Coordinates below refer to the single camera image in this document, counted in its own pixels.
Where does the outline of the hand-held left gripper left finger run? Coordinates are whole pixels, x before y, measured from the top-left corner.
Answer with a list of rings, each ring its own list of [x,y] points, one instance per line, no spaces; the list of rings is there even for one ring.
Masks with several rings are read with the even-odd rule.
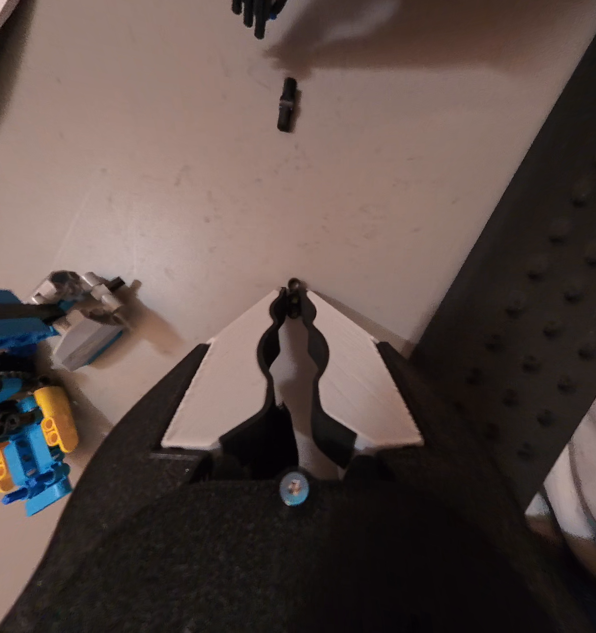
[[[196,369],[160,440],[164,455],[217,453],[253,465],[276,406],[270,366],[279,354],[286,289],[274,289],[200,346]]]

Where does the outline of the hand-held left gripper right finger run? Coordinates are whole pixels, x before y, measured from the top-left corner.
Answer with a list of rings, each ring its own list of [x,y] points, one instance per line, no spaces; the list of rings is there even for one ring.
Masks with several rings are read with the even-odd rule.
[[[421,447],[422,434],[381,351],[392,351],[311,290],[299,290],[316,365],[310,428],[319,451],[347,469],[358,455]]]

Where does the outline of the small black pin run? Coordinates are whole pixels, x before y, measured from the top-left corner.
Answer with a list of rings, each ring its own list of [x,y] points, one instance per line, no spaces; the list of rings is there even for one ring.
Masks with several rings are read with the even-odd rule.
[[[290,133],[293,129],[294,110],[298,101],[298,83],[293,77],[286,77],[278,105],[277,129]]]

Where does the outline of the grey desk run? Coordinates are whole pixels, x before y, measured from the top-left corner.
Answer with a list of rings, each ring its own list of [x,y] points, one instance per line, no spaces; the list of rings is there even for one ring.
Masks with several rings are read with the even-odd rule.
[[[0,31],[0,288],[122,277],[71,495],[0,509],[0,632],[596,632],[412,353],[596,35],[596,1],[20,1]],[[293,129],[277,129],[286,77]],[[338,468],[280,326],[253,465],[164,455],[204,346],[299,278],[381,351],[421,447]]]

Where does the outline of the black dimpled mat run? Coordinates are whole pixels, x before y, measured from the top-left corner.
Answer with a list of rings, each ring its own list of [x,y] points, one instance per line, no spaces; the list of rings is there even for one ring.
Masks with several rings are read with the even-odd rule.
[[[411,360],[526,509],[596,399],[596,35]]]

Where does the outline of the small blue toy robot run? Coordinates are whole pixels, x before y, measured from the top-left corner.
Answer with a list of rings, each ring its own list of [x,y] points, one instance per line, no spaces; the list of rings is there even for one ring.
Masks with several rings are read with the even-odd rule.
[[[39,346],[59,338],[54,368],[94,362],[127,330],[119,278],[59,270],[22,302],[0,289],[0,494],[31,517],[72,492],[68,453],[79,443],[65,389],[36,366]]]

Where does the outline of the person's white shirt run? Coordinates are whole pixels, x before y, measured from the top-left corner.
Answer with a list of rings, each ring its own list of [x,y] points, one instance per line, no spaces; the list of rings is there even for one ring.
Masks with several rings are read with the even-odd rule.
[[[567,546],[596,580],[596,399],[525,517],[543,539]]]

